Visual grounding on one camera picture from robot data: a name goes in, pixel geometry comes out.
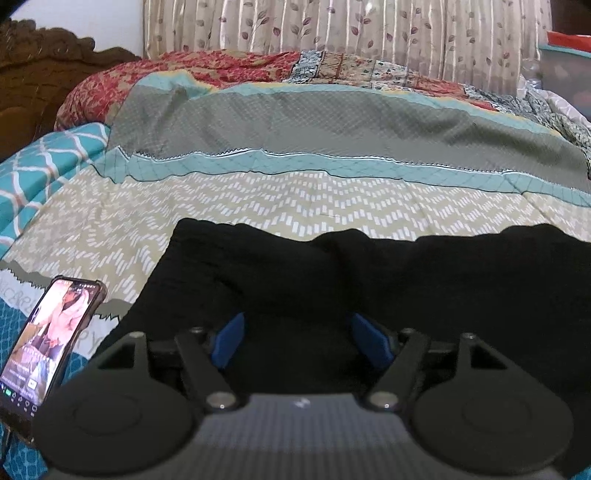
white wall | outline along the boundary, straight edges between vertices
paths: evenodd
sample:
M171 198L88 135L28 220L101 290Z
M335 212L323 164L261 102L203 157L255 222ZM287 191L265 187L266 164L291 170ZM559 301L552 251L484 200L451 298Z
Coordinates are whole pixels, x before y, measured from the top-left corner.
M28 0L12 18L92 37L96 51L123 47L142 56L142 5L143 0Z

smartphone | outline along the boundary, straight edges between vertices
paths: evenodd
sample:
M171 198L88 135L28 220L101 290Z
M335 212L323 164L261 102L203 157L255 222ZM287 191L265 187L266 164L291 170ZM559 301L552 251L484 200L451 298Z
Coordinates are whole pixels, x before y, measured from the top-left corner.
M0 421L28 446L35 412L60 385L78 334L105 297L98 280L54 278L13 345L0 374Z

phone case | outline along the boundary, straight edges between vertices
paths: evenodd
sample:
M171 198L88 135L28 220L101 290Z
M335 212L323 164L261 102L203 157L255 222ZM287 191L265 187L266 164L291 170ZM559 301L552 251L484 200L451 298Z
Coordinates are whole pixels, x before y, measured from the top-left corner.
M65 275L58 275L58 276L56 276L56 277L54 277L54 278L51 279L51 282L49 283L49 285L47 286L47 288L43 292L43 295L41 295L41 297L39 298L39 301L37 302L37 304L35 305L35 307L31 310L31 312L34 312L39 307L41 301L43 300L43 298L45 297L45 295L47 294L47 292L49 291L49 289L51 288L51 286L54 284L54 282L57 281L57 280L84 281L84 282L87 282L87 283L94 283L94 284L96 284L96 285L99 286L99 293L94 298L94 300L89 304L88 309L86 310L85 315L82 317L82 319L80 321L80 325L76 329L76 333L72 336L72 338L70 339L70 341L68 342L68 344L64 348L63 356L61 357L60 363L57 366L57 369L56 369L56 372L54 374L54 377L51 380L51 383L49 384L49 386L47 388L47 395L46 395L46 397L49 397L52 394L52 392L59 385L61 385L61 383L62 383L62 381L64 379L64 376L66 374L66 369L68 367L68 364L70 363L70 356L72 354L72 350L74 349L74 345L76 344L76 341L78 340L78 337L79 337L80 333L88 327L88 324L90 323L90 320L92 319L93 315L95 314L96 309L105 300L106 295L107 295L107 287L100 280L87 280L85 278L74 278L74 277L66 277ZM11 351L14 348L14 345L16 345L16 342L18 342L18 339L21 337L21 335L22 335L24 329L26 328L27 324L28 324L28 319L27 319L27 322L25 322L25 325L19 331L19 334L17 336L17 340L15 341L15 343L12 344ZM6 363L7 362L8 362L8 358L7 358L6 362L4 362L4 364L2 365L2 369L0 369L0 372L4 370L4 368L6 367ZM24 419L24 418L21 418L21 421L29 421L30 422L29 419ZM19 431L14 427L14 425L7 425L5 423L5 421L4 421L4 419L2 419L2 418L0 418L0 422L2 422L2 424L4 426L8 426L8 427L12 428L13 429L13 432L15 433L15 435L17 435L18 438L23 443L25 443L27 446L34 447L34 439L33 438L26 438L21 433L19 433Z

plastic storage container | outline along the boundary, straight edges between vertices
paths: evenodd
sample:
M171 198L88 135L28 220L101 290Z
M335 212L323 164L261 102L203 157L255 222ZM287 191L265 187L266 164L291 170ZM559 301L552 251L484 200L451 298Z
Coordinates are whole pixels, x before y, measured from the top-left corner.
M542 88L557 93L591 120L591 53L540 45Z

bed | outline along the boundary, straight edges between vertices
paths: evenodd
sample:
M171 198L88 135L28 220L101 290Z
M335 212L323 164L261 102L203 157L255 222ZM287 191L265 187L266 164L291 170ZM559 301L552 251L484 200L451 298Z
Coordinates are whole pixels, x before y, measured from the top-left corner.
M124 48L96 52L91 38L33 20L0 25L0 161L53 131L58 108L88 75L138 60Z
M54 120L0 165L0 353L52 277L100 279L109 294L68 377L182 218L298 241L541 223L591 241L591 132L534 90L494 95L342 53L170 53L86 76ZM29 480L45 466L18 445L5 469Z

